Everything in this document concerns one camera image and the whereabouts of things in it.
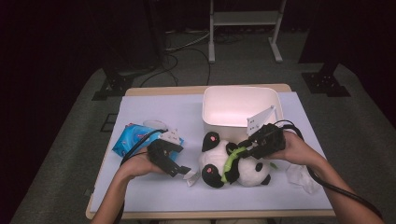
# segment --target human arm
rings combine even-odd
[[[286,148],[272,154],[268,159],[284,160],[294,164],[306,165],[322,180],[349,192],[353,189],[342,179],[327,160],[318,154],[295,133],[284,132]],[[324,188],[337,219],[340,223],[384,223],[373,211],[347,196]]]
[[[143,147],[114,174],[106,195],[91,223],[113,223],[122,207],[129,181],[151,172],[163,173],[158,166],[149,161],[147,148]]]

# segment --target black stand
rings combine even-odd
[[[311,93],[326,93],[329,97],[350,96],[344,86],[340,86],[334,77],[338,60],[329,60],[323,64],[317,73],[302,73],[306,85]]]

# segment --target dark background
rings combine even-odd
[[[125,4],[141,5],[142,1],[111,2],[112,7],[106,7],[110,4],[106,0],[0,3],[1,92],[6,100],[1,121],[0,223],[11,220],[79,92],[91,74],[103,67],[104,59],[109,59],[101,53],[113,49],[110,64],[129,63],[136,68],[133,55],[114,52],[130,46],[122,42],[127,34],[116,32],[117,24],[108,18],[113,18],[110,8],[127,9],[125,6],[131,5]],[[359,77],[395,125],[396,111],[390,99],[395,96],[396,20],[390,2],[289,1],[281,30],[310,28],[300,63],[337,58]],[[208,28],[208,1],[159,0],[155,5],[164,30]],[[219,0],[215,4],[218,11],[271,10],[277,6],[278,1],[259,0]],[[101,42],[92,31],[94,24],[89,15],[97,16],[106,8],[106,13],[99,13],[102,17],[96,17],[96,25],[109,35],[101,51],[95,47]],[[142,28],[144,21],[127,18],[131,27]]]

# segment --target gray carpet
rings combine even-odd
[[[351,97],[327,97],[312,94],[301,76],[317,72],[321,64],[298,64],[306,33],[279,35],[278,46],[284,59],[276,63],[267,42],[269,33],[244,35],[230,45],[216,45],[216,62],[210,66],[209,85],[287,83],[297,91],[305,112],[328,160],[359,195],[375,204],[387,223],[396,220],[396,132],[358,78],[343,65],[335,77]],[[196,35],[169,35],[173,47],[188,43]],[[207,44],[193,46],[207,55]],[[202,53],[182,50],[172,74],[179,86],[205,85],[208,64]],[[166,58],[167,68],[174,58]],[[150,75],[138,77],[133,86]],[[92,101],[105,81],[100,69],[92,74],[35,181],[21,203],[12,223],[88,223],[85,210],[87,189],[93,187],[111,133],[100,132],[108,114],[117,113],[120,97]],[[147,81],[144,87],[175,86],[169,73]],[[282,224],[337,223],[334,217],[276,218]],[[123,223],[134,223],[133,220]]]

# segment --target panda plush toy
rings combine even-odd
[[[237,181],[244,187],[268,185],[271,176],[270,162],[253,157],[239,158],[238,152],[246,148],[226,140],[219,134],[210,132],[205,135],[199,165],[202,179],[212,188],[222,188],[226,183]]]

